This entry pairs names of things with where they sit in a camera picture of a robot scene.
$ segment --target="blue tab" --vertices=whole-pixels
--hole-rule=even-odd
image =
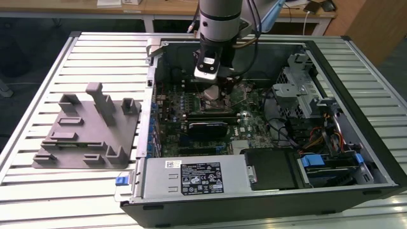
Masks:
[[[117,177],[117,186],[127,186],[129,185],[129,176]]]
[[[319,154],[306,155],[301,161],[303,162],[305,167],[324,166],[326,164],[324,157]]]
[[[356,154],[356,158],[360,164],[362,164],[365,162],[364,157],[361,154]]]
[[[302,161],[305,167],[309,167],[309,166],[310,166],[310,163],[309,163],[307,158],[303,157],[303,158],[301,159],[301,161]]]

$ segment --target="grey plastic stand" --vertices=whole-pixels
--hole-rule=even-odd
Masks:
[[[89,83],[95,102],[63,95],[63,110],[34,157],[35,168],[127,168],[141,103],[133,98],[113,101],[102,88],[102,83]]]

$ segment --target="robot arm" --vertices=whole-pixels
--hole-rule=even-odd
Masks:
[[[219,77],[230,77],[238,38],[249,35],[253,25],[266,25],[271,29],[286,0],[257,0],[262,21],[251,12],[253,0],[202,0],[201,7],[201,52],[195,68],[198,80],[217,83]]]

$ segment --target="motherboard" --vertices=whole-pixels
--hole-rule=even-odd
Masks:
[[[186,90],[185,85],[162,85],[161,110],[162,157],[237,154],[237,147],[273,147],[262,103],[265,89],[241,84],[226,98],[209,100],[205,93]],[[217,124],[213,133],[194,125]]]

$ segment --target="white cable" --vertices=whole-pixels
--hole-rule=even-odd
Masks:
[[[309,17],[309,14],[310,14],[311,12],[309,11],[307,12],[307,15],[306,15],[306,20],[305,20],[305,28],[303,28],[303,36],[306,35],[306,24],[307,24],[307,17]]]

